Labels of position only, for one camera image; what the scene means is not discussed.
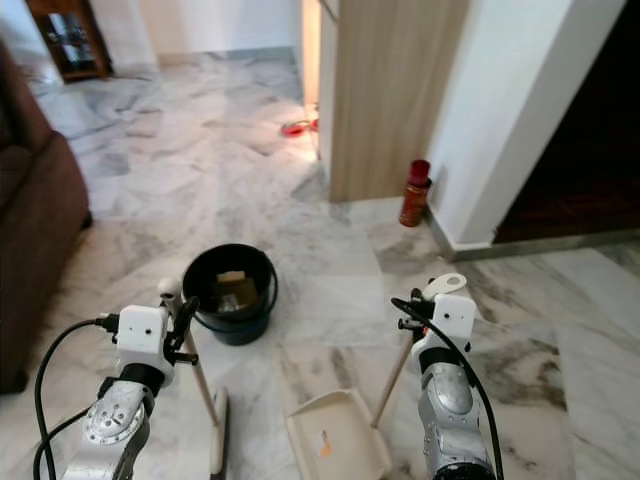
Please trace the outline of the wooden broom with white knob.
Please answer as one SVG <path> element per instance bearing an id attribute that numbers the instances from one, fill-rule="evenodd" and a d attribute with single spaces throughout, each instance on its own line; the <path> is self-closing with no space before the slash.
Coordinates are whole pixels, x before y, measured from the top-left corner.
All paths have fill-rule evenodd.
<path id="1" fill-rule="evenodd" d="M 182 285 L 180 285 L 177 279 L 165 278 L 157 284 L 157 292 L 160 294 L 161 305 L 163 305 L 169 314 L 170 320 L 172 320 L 172 315 L 170 315 L 170 296 L 172 296 L 172 294 L 180 294 L 180 296 L 182 296 Z M 196 349 L 193 335 L 191 344 Z M 164 352 L 166 357 L 166 338 Z M 198 390 L 200 390 L 202 398 L 204 398 L 205 408 L 207 413 L 209 413 L 212 425 L 209 454 L 209 480 L 225 480 L 225 477 L 227 477 L 227 434 L 229 433 L 227 389 L 223 387 L 211 389 L 209 383 L 207 383 L 202 365 L 192 366 L 192 369 L 195 370 L 197 387 Z"/>

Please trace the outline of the beige long-handled dustpan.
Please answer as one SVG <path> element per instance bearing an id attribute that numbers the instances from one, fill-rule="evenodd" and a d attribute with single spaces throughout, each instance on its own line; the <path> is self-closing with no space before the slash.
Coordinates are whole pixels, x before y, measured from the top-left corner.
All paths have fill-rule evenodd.
<path id="1" fill-rule="evenodd" d="M 285 417 L 303 480 L 383 480 L 392 471 L 387 440 L 378 430 L 390 393 L 408 360 L 449 340 L 431 324 L 436 294 L 457 294 L 466 284 L 465 275 L 448 273 L 431 279 L 422 289 L 431 303 L 430 333 L 416 343 L 410 342 L 411 335 L 404 338 L 374 411 L 357 390 L 339 389 L 303 403 Z"/>

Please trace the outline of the brown cardboard piece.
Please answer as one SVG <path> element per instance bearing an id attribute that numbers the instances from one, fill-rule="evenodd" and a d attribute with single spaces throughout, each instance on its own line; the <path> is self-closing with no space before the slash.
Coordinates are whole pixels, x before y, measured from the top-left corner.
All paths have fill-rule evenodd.
<path id="1" fill-rule="evenodd" d="M 244 271 L 224 271 L 216 275 L 214 285 L 216 311 L 230 314 L 246 310 L 259 302 L 259 292 L 251 276 Z"/>

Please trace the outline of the red spray can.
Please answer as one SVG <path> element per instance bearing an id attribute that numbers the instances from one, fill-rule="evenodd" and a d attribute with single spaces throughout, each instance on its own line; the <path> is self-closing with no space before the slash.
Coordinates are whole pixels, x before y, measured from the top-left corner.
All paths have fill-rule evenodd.
<path id="1" fill-rule="evenodd" d="M 406 182 L 403 204 L 399 211 L 399 224 L 403 227 L 417 227 L 425 214 L 429 189 L 433 184 L 430 178 L 430 163 L 424 159 L 412 161 L 410 174 Z"/>

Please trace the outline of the dark brown sofa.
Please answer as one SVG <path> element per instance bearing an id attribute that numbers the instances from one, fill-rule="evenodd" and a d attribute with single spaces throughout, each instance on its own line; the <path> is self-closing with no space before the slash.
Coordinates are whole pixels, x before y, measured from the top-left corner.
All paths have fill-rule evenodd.
<path id="1" fill-rule="evenodd" d="M 0 40 L 0 392 L 26 388 L 29 357 L 81 230 L 81 166 Z"/>

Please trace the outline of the light wood panel cabinet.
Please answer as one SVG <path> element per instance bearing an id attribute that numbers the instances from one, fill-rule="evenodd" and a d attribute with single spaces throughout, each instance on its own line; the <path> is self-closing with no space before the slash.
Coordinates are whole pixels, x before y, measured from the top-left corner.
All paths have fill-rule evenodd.
<path id="1" fill-rule="evenodd" d="M 402 196 L 428 152 L 471 0 L 303 0 L 303 82 L 333 204 Z"/>

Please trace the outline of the dark wooden stairs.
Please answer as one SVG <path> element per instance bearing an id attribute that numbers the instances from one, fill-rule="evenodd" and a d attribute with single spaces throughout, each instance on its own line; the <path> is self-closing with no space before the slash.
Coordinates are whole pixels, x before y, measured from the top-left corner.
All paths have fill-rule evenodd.
<path id="1" fill-rule="evenodd" d="M 495 234 L 499 243 L 640 228 L 640 27 L 605 41 Z"/>

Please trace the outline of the dark wooden glass cabinet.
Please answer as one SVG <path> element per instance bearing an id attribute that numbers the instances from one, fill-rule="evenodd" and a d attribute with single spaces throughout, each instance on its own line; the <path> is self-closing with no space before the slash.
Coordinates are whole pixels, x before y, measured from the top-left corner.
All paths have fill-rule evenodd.
<path id="1" fill-rule="evenodd" d="M 64 83 L 113 73 L 90 0 L 26 0 L 26 5 Z"/>

